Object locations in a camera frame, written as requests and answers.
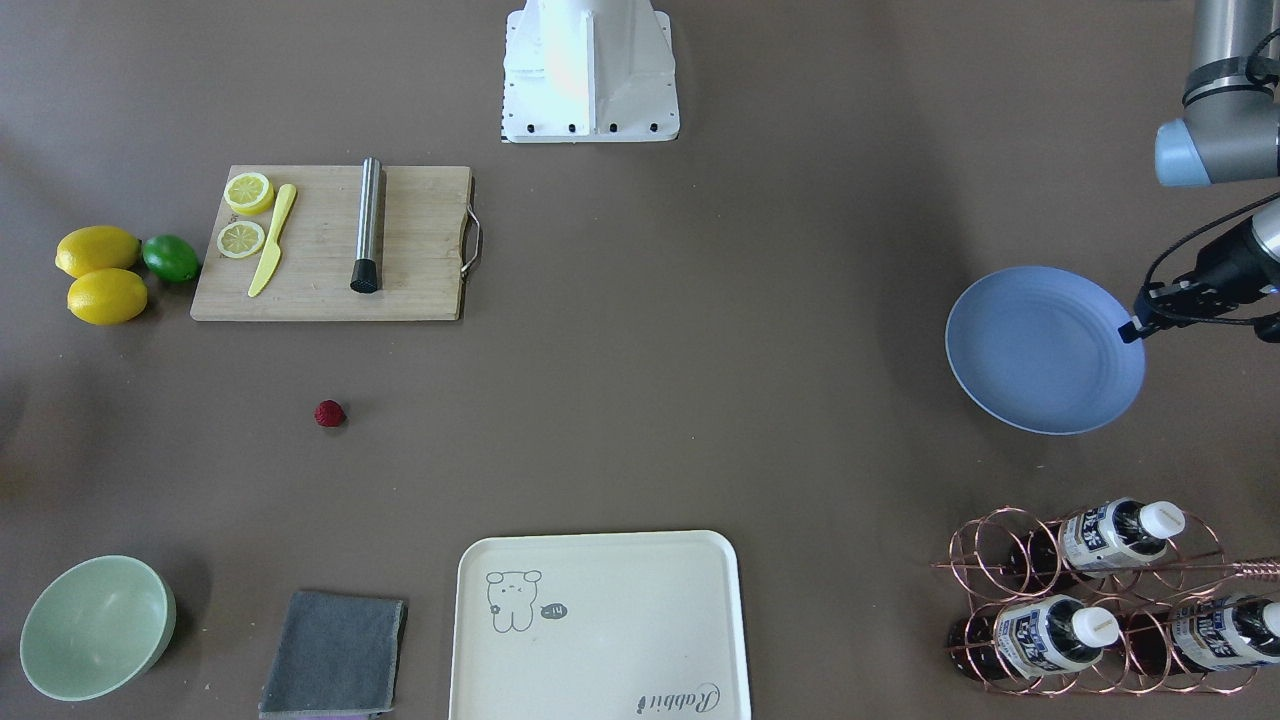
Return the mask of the black gripper of second arm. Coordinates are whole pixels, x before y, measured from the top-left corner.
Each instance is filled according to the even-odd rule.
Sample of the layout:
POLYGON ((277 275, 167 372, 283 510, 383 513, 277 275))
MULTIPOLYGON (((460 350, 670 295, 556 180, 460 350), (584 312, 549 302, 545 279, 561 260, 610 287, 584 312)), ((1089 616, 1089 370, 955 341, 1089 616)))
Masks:
POLYGON ((1272 193, 1219 218, 1180 238, 1149 265, 1132 319, 1117 328, 1125 345, 1152 334, 1198 323, 1248 325, 1263 342, 1279 342, 1277 314, 1228 318, 1243 305, 1277 293, 1277 195, 1272 193), (1164 259, 1183 245, 1245 211, 1252 214, 1199 250, 1194 268, 1170 283, 1153 281, 1164 259))

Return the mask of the yellow lemon near arm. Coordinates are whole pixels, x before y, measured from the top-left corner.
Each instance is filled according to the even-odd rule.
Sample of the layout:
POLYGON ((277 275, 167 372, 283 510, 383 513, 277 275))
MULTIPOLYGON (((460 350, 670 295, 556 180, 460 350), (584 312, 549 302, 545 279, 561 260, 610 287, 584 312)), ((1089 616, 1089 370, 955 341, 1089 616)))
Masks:
POLYGON ((72 278, 102 269, 131 269, 140 260, 141 242, 115 225, 72 231, 56 246, 54 264, 72 278))

